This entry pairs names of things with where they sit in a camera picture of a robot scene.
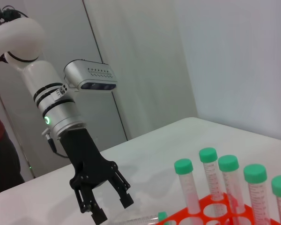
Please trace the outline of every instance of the green led light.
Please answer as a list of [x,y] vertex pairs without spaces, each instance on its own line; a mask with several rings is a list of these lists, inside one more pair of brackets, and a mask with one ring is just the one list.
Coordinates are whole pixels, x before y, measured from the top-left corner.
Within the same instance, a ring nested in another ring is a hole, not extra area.
[[49,117],[45,116],[44,119],[45,119],[46,124],[49,124],[49,123],[50,123]]

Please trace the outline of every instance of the person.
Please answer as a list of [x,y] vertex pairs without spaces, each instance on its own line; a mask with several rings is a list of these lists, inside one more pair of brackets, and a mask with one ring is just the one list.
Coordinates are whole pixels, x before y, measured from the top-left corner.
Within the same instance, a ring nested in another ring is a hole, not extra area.
[[24,183],[19,156],[0,120],[0,192]]

